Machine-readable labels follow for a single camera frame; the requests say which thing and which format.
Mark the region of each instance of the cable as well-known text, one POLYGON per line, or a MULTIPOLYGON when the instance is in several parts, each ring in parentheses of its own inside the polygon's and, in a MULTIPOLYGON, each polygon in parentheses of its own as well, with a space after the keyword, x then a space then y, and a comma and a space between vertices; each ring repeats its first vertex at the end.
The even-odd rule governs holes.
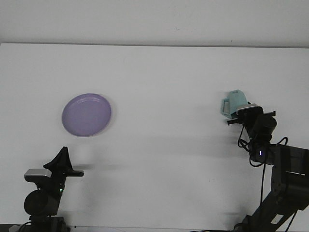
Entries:
POLYGON ((244 148, 247 152, 251 152, 251 151, 249 150, 249 148, 247 148, 247 146, 249 146, 250 142, 246 142, 245 140, 243 140, 243 139, 241 138, 244 128, 245 128, 245 126, 243 125, 243 126, 242 126, 242 129, 241 129, 241 133, 240 133, 239 138, 238 138, 238 147, 244 148))
POLYGON ((294 213, 294 215, 293 215, 293 217, 292 217, 292 219, 291 219, 291 221, 290 221, 288 227, 286 228, 285 232, 287 232, 287 231, 289 230, 289 228, 290 228, 290 226, 291 226, 291 224, 292 224, 292 222, 293 222, 293 220, 294 220, 294 218, 295 218, 295 216, 296 216, 296 213, 297 213, 297 210, 295 211, 295 213, 294 213))
POLYGON ((26 222, 25 224, 21 225, 21 227, 19 227, 19 229, 18 229, 17 232, 22 232, 22 231, 24 230, 25 226, 26 226, 27 224, 29 224, 29 223, 31 223, 31 221, 26 222))
POLYGON ((282 141, 285 140, 285 143, 284 145, 287 145, 288 144, 288 137, 283 137, 279 142, 277 142, 277 145, 282 143, 282 141))
POLYGON ((263 187, 264 187, 265 169, 266 169, 266 161, 264 162, 263 174, 262 174, 260 206, 262 205, 262 201, 263 201, 263 187))

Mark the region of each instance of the purple plate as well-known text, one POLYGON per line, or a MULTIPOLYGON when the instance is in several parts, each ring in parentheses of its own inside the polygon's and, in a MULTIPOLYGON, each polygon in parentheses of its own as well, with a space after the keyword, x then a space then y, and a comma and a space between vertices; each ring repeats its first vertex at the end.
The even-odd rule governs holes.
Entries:
POLYGON ((101 95, 86 93, 73 98, 62 112, 62 124, 71 134, 91 136, 109 123, 111 105, 101 95))

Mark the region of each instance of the table surface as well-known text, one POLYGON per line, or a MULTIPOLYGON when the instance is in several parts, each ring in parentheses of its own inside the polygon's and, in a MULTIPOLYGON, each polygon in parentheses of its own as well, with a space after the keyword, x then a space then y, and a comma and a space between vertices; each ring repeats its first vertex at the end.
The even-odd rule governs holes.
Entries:
MULTIPOLYGON (((4 43, 0 73, 1 223, 27 220, 35 186, 23 174, 67 146, 85 172, 66 182, 68 225, 232 229, 258 207, 262 176, 237 147, 240 125, 220 114, 235 89, 277 112, 274 143, 309 148, 308 49, 4 43), (83 93, 112 106, 108 127, 86 138, 61 123, 83 93)), ((307 230, 308 216, 290 230, 307 230)))

